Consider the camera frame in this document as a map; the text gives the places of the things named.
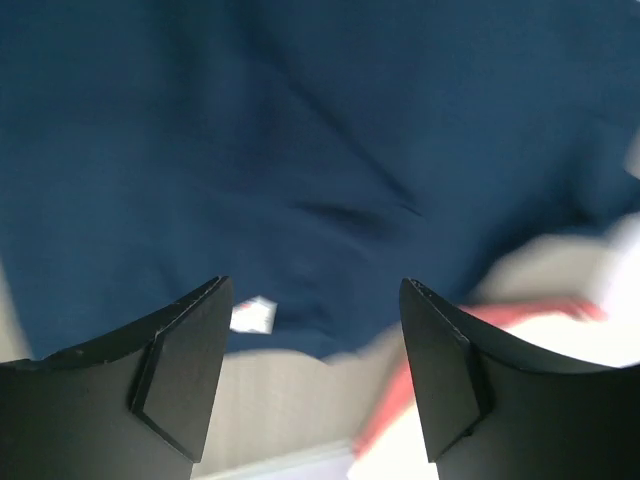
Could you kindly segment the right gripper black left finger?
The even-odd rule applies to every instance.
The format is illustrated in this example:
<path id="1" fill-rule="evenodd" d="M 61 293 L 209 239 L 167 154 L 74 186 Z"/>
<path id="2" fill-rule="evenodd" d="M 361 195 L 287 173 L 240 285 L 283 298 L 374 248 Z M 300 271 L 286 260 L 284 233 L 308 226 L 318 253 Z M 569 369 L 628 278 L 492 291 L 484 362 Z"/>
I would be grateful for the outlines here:
<path id="1" fill-rule="evenodd" d="M 204 452 L 233 288 L 176 302 L 45 359 L 1 367 L 5 480 L 187 479 Z"/>

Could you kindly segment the navy blue t shirt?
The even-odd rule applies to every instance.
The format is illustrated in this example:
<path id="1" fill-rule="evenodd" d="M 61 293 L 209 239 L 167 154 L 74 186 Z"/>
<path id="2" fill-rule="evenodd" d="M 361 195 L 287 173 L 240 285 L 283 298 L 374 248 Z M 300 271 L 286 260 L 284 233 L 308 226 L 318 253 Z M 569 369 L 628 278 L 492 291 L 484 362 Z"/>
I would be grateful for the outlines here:
<path id="1" fill-rule="evenodd" d="M 229 276 L 321 358 L 639 207 L 635 1 L 5 1 L 1 258 L 32 353 Z"/>

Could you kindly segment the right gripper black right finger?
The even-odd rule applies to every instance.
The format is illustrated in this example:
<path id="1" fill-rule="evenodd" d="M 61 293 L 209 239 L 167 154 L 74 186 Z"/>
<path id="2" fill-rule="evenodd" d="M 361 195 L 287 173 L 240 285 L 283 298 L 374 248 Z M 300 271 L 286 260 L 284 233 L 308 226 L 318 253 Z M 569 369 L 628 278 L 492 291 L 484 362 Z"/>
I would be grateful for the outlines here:
<path id="1" fill-rule="evenodd" d="M 442 479 L 635 479 L 639 369 L 567 357 L 400 287 L 428 460 Z"/>

